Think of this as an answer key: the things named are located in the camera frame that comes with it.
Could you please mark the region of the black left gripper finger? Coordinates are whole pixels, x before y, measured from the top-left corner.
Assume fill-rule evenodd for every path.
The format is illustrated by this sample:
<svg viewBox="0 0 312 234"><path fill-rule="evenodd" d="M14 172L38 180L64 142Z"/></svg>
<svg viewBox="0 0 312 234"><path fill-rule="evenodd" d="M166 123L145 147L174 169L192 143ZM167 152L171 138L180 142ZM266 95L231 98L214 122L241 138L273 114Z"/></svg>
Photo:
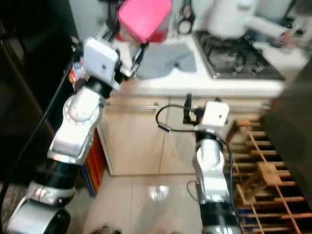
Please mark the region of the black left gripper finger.
<svg viewBox="0 0 312 234"><path fill-rule="evenodd" d="M143 56L145 51L149 48L150 43L141 44L135 51L132 57L132 66L131 66L131 76L134 76L138 70L141 62L143 61Z"/></svg>
<svg viewBox="0 0 312 234"><path fill-rule="evenodd" d="M108 33L108 42L110 44L114 44L114 42L119 42L119 41L123 42L123 37L119 36L120 30L121 30L120 23L115 23L114 25L112 25Z"/></svg>

